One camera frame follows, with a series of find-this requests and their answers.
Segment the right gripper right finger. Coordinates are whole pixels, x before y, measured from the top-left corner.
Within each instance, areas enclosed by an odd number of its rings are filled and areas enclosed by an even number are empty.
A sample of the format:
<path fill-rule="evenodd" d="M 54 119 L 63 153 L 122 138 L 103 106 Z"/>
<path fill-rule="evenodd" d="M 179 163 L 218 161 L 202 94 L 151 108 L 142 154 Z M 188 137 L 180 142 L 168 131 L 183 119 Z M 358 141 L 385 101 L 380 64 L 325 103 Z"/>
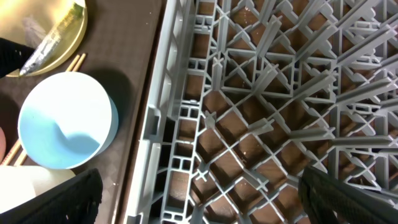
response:
<path fill-rule="evenodd" d="M 311 223 L 397 223 L 397 209 L 373 193 L 367 194 L 306 167 L 298 183 L 298 196 Z"/>

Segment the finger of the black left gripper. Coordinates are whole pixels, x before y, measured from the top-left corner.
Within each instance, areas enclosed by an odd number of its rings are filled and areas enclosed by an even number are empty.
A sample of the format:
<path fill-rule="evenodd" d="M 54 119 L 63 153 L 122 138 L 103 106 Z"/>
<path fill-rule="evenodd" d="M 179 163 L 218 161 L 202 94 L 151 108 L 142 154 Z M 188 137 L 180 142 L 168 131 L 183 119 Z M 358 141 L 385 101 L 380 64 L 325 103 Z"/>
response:
<path fill-rule="evenodd" d="M 1 78 L 20 70 L 34 51 L 32 47 L 1 38 Z"/>

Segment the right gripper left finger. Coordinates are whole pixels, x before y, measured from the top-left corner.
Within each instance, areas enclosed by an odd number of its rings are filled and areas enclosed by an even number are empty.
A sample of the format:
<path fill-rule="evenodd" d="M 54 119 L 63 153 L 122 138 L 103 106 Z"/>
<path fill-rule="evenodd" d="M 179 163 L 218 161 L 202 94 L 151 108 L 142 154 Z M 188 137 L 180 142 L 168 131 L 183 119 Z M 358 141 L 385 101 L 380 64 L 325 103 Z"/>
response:
<path fill-rule="evenodd" d="M 88 169 L 1 213 L 1 223 L 94 223 L 102 193 L 98 169 Z"/>

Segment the small white cup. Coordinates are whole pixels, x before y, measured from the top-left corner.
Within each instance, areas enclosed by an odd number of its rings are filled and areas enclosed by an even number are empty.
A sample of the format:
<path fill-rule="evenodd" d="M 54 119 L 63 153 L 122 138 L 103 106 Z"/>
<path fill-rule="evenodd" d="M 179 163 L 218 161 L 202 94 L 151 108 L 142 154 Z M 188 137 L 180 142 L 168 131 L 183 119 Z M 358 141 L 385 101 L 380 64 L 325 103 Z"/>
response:
<path fill-rule="evenodd" d="M 74 176 L 70 169 L 1 166 L 1 213 L 43 194 Z"/>

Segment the green snack wrapper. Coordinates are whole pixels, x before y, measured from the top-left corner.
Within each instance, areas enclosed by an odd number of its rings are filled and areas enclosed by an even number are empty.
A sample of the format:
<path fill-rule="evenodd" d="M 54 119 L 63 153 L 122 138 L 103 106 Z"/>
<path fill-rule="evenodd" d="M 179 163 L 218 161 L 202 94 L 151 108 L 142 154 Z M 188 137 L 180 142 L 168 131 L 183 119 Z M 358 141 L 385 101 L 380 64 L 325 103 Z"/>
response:
<path fill-rule="evenodd" d="M 69 10 L 62 17 L 62 20 L 52 27 L 50 32 L 44 37 L 43 41 L 20 69 L 20 77 L 35 72 L 49 60 L 56 51 L 68 28 L 83 17 L 85 8 L 85 0 L 73 2 Z"/>

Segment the light blue bowl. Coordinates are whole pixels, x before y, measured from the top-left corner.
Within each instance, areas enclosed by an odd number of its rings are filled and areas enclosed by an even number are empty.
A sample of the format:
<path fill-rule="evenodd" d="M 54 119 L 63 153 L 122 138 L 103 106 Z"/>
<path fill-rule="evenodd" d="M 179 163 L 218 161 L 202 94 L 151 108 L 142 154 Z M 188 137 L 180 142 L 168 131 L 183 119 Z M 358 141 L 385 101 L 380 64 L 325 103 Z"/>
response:
<path fill-rule="evenodd" d="M 72 169 L 109 147 L 119 128 L 116 105 L 102 84 L 80 72 L 42 80 L 28 94 L 18 119 L 27 155 L 49 169 Z"/>

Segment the white bowl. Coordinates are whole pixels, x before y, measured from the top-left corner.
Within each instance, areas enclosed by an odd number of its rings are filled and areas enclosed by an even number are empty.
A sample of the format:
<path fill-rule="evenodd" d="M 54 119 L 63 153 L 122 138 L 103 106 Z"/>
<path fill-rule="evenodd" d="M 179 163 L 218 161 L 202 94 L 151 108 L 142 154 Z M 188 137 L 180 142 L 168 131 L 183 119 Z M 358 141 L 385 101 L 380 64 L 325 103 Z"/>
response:
<path fill-rule="evenodd" d="M 6 137 L 2 128 L 0 128 L 0 161 L 4 159 L 6 154 Z"/>

